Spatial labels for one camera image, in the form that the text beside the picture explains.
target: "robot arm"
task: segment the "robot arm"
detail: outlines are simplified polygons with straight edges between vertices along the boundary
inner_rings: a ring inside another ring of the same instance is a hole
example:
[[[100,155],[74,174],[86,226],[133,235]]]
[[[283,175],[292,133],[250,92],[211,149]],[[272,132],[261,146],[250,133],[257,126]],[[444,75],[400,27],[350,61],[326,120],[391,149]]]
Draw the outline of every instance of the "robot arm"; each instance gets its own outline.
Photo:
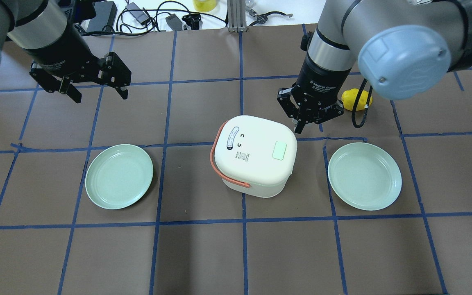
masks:
[[[337,94],[355,60],[373,89],[392,100],[472,66],[472,0],[327,0],[306,43],[298,80],[278,93],[296,133],[343,114]]]
[[[71,83],[95,82],[127,99],[131,71],[114,52],[94,56],[54,0],[0,0],[0,49],[6,36],[32,56],[30,75],[45,91],[79,103]]]

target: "power adapter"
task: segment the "power adapter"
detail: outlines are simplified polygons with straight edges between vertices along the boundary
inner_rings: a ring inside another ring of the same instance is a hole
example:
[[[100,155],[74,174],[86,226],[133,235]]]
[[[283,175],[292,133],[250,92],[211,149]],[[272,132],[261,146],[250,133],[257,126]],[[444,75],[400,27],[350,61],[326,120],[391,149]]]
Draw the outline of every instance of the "power adapter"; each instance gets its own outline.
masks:
[[[118,12],[116,4],[112,1],[95,2],[94,9],[96,10],[96,17],[88,21],[89,24],[86,30],[88,32],[112,31],[116,12]]]
[[[146,25],[150,21],[148,16],[143,11],[141,11],[134,2],[130,2],[127,6],[125,6],[125,8],[142,26]]]
[[[167,25],[173,30],[173,31],[181,31],[183,30],[183,23],[181,20],[179,20],[179,17],[176,14],[169,15],[165,18],[167,21]]]

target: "metal stand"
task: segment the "metal stand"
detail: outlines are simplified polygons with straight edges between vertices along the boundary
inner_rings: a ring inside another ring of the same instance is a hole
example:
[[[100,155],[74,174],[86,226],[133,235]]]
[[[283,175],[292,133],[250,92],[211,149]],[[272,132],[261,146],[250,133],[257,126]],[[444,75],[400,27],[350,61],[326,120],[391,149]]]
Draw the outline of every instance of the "metal stand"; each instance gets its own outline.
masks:
[[[227,0],[229,32],[247,32],[244,0]]]

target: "yellow object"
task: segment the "yellow object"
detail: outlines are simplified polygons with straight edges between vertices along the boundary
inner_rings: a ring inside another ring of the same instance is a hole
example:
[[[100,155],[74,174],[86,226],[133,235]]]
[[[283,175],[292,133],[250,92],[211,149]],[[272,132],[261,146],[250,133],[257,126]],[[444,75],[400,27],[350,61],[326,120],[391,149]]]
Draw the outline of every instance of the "yellow object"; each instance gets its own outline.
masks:
[[[194,0],[194,9],[199,12],[209,12],[216,7],[216,0]]]
[[[354,107],[354,101],[356,100],[356,95],[358,95],[358,89],[353,88],[351,90],[347,90],[343,92],[341,95],[341,101],[343,102],[343,107],[348,110],[352,111],[352,107]],[[361,111],[365,109],[365,104],[367,103],[367,96],[369,92],[363,90],[362,95],[360,96],[360,101],[358,101],[358,105],[356,106],[357,111]],[[369,106],[372,103],[372,95],[371,99],[369,100]]]

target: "green button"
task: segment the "green button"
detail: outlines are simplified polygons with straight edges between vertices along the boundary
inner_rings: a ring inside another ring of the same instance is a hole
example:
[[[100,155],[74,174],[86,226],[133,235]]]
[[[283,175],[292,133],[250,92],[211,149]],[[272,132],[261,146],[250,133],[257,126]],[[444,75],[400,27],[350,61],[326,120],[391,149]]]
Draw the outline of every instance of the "green button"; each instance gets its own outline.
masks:
[[[272,157],[274,159],[282,160],[283,156],[285,155],[285,149],[287,148],[287,144],[285,142],[277,141],[274,145],[274,151],[272,152]]]

